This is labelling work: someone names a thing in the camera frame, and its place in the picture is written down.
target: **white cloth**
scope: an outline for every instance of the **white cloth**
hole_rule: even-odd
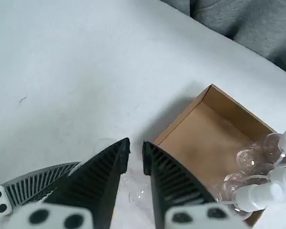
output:
[[[286,73],[158,0],[0,0],[0,183],[129,137],[131,182],[144,184],[143,140],[211,83],[286,129]],[[151,228],[121,190],[112,228],[133,228],[122,215]]]

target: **gray fabric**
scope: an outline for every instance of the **gray fabric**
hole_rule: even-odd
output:
[[[190,11],[190,0],[165,0]],[[191,0],[191,17],[286,71],[286,0]]]

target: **brown cardboard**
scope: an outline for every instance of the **brown cardboard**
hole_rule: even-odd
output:
[[[215,85],[205,89],[154,141],[208,189],[239,170],[237,152],[274,132]],[[261,212],[247,220],[254,225]]]

